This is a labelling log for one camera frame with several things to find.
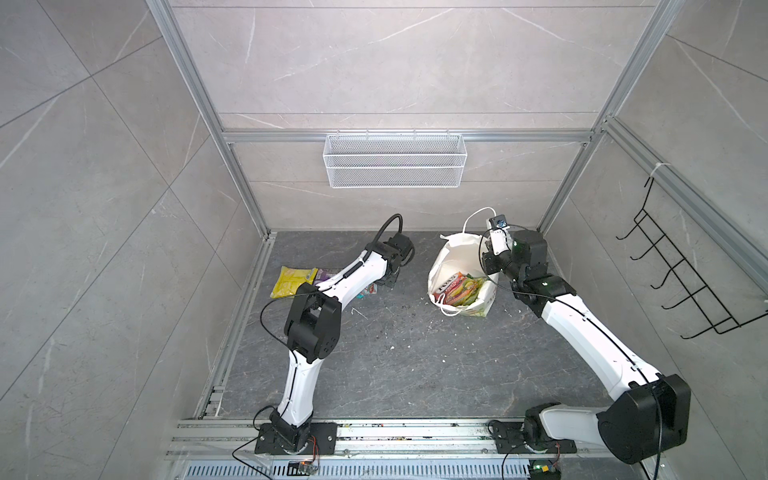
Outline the orange blackcurrant candy packet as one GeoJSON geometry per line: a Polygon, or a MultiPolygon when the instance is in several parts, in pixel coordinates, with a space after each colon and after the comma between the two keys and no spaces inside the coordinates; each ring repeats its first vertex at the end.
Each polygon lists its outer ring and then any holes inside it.
{"type": "Polygon", "coordinates": [[[452,298],[460,295],[464,289],[464,283],[468,279],[461,272],[456,272],[441,284],[434,292],[433,297],[439,304],[450,305],[452,298]]]}

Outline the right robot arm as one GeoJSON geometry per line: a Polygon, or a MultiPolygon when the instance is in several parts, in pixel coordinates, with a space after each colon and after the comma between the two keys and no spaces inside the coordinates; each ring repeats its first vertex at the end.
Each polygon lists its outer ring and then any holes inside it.
{"type": "Polygon", "coordinates": [[[478,256],[484,273],[507,279],[515,298],[569,343],[612,400],[604,409],[561,403],[528,409],[521,433],[527,449],[543,452],[563,440],[584,442],[634,464],[686,442],[689,385],[634,353],[566,280],[550,272],[540,232],[513,230],[503,217],[494,217],[481,236],[478,256]]]}

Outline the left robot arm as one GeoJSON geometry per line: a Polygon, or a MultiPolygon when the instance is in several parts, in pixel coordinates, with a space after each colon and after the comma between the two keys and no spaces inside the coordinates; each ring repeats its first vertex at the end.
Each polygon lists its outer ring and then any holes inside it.
{"type": "Polygon", "coordinates": [[[317,285],[302,283],[289,296],[285,338],[278,341],[288,350],[288,375],[280,402],[268,407],[265,425],[279,449],[299,453],[311,441],[314,392],[322,364],[340,340],[344,308],[372,284],[393,287],[414,255],[403,217],[395,213],[352,263],[317,285]]]}

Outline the teal mint candy packet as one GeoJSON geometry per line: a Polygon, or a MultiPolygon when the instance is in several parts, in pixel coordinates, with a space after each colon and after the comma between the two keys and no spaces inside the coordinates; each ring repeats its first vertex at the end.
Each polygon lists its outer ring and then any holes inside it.
{"type": "Polygon", "coordinates": [[[363,297],[365,297],[367,295],[374,295],[374,294],[377,293],[377,288],[378,288],[378,286],[375,283],[370,284],[367,287],[365,287],[361,292],[359,292],[356,295],[356,298],[357,299],[362,299],[363,297]]]}

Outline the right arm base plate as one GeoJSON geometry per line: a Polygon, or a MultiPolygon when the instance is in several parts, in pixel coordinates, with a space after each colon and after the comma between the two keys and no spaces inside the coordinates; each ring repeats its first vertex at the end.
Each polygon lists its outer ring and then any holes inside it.
{"type": "Polygon", "coordinates": [[[490,420],[486,424],[488,433],[499,454],[575,454],[577,447],[572,440],[552,440],[535,436],[533,428],[526,422],[503,422],[490,420]]]}

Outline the yellow snack packet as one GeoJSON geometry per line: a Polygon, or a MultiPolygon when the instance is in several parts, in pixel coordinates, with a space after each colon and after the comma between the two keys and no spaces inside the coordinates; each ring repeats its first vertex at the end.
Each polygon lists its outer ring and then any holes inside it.
{"type": "Polygon", "coordinates": [[[294,295],[297,289],[304,283],[312,284],[317,273],[317,268],[297,269],[282,266],[278,279],[270,293],[270,298],[279,299],[294,295]]]}

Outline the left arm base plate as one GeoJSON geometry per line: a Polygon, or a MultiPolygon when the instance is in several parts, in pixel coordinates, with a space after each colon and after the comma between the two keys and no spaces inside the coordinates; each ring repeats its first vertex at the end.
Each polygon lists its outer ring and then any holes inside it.
{"type": "Polygon", "coordinates": [[[338,427],[333,422],[310,422],[296,428],[264,423],[259,429],[254,452],[271,455],[332,455],[335,453],[338,427]]]}

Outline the floral paper bag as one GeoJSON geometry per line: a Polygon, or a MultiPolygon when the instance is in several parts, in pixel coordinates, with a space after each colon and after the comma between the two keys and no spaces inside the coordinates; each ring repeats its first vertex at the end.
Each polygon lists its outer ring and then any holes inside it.
{"type": "Polygon", "coordinates": [[[444,244],[429,271],[427,293],[444,316],[486,317],[495,300],[498,275],[483,272],[482,238],[467,231],[469,221],[483,211],[496,213],[483,207],[465,220],[460,232],[440,236],[444,244]]]}

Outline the purple snack packet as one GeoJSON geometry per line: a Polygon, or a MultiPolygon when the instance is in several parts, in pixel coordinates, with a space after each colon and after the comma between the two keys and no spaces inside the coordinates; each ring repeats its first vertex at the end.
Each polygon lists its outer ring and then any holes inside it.
{"type": "Polygon", "coordinates": [[[327,281],[328,279],[330,279],[334,275],[335,275],[335,271],[334,270],[319,268],[318,271],[317,271],[317,274],[316,274],[316,276],[314,278],[313,283],[315,285],[320,284],[320,283],[322,283],[324,281],[327,281]]]}

